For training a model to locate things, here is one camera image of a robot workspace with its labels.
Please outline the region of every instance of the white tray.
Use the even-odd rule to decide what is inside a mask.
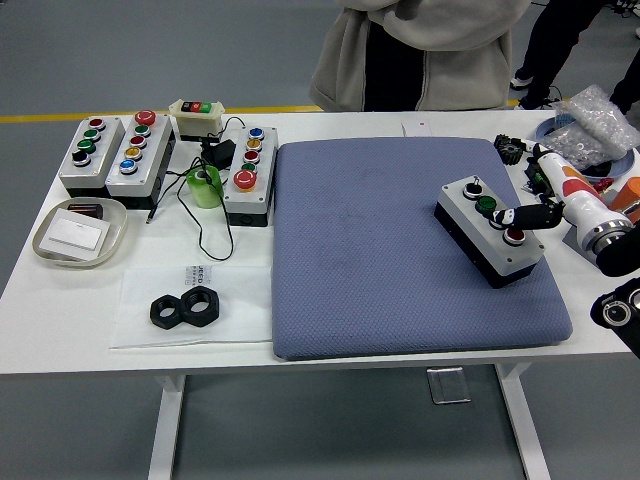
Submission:
[[[103,220],[105,222],[109,222],[111,226],[109,227],[109,231],[107,232],[107,236],[105,237],[104,243],[102,244],[102,248],[100,249],[100,254],[97,258],[93,260],[72,260],[63,255],[45,252],[41,250],[39,245],[42,241],[44,234],[46,233],[49,225],[51,224],[51,220],[55,215],[56,211],[59,208],[66,209],[71,204],[99,204],[102,205],[103,208]],[[33,236],[33,240],[31,241],[31,246],[33,247],[33,251],[40,258],[52,262],[56,265],[62,265],[64,267],[93,267],[95,265],[99,265],[105,260],[107,260],[113,252],[115,252],[116,248],[120,244],[122,240],[122,235],[127,226],[127,209],[124,208],[120,202],[115,200],[111,200],[109,198],[93,198],[93,197],[77,197],[70,198],[69,200],[65,200],[62,203],[59,203],[55,207],[51,209],[47,216],[44,218],[35,235]]]

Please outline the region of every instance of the gray control box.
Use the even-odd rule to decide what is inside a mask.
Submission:
[[[94,128],[93,124],[102,123],[102,129]],[[74,152],[79,150],[78,144],[86,140],[85,133],[98,131],[100,138],[92,142],[95,151],[88,153],[89,162],[78,165],[74,162]],[[105,188],[107,175],[122,142],[124,127],[118,117],[85,118],[78,127],[75,137],[64,156],[58,176],[62,184],[72,197],[109,197]]]
[[[521,245],[508,244],[503,239],[504,230],[492,227],[476,210],[476,202],[463,195],[465,185],[469,183],[482,186],[482,195],[496,201],[496,210],[511,208],[481,179],[472,176],[442,187],[436,218],[494,288],[529,275],[544,255],[544,245],[531,231],[524,232]]]
[[[157,115],[153,125],[149,126],[145,146],[140,148],[141,156],[135,160],[135,167],[125,170],[121,166],[128,160],[126,153],[132,148],[131,141],[134,137],[139,138],[135,132],[136,127],[138,124],[132,120],[117,149],[116,158],[107,175],[106,186],[112,198],[120,201],[125,207],[151,209],[162,188],[175,144],[175,134],[170,117]]]
[[[229,170],[229,180],[224,186],[224,203],[232,225],[265,227],[268,224],[271,203],[271,185],[278,150],[278,132],[275,128],[243,127]],[[243,189],[235,181],[247,163],[248,152],[259,154],[254,163],[256,179],[251,189]]]

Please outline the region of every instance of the gray cushion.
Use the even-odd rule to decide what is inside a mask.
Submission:
[[[571,321],[544,258],[528,277],[493,289],[434,218],[440,187],[470,175],[519,205],[486,140],[283,145],[275,184],[275,354],[307,359],[567,339]]]

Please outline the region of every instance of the person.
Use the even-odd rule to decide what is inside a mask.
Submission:
[[[640,50],[636,52],[629,68],[622,80],[620,80],[609,100],[618,106],[626,115],[631,106],[640,100]]]
[[[607,0],[549,0],[531,30],[522,67],[511,88],[528,88],[516,109],[534,110],[550,103],[550,87],[556,75]]]
[[[337,0],[309,96],[328,111],[506,105],[529,0]]]

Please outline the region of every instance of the black hex nut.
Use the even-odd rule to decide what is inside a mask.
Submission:
[[[180,315],[180,300],[173,295],[164,295],[158,298],[151,304],[151,311],[149,312],[151,322],[157,327],[169,330],[182,322],[182,316]]]
[[[204,310],[194,312],[192,308],[198,303],[207,303]],[[180,297],[180,315],[182,320],[194,327],[209,325],[220,315],[218,294],[207,287],[193,287]]]

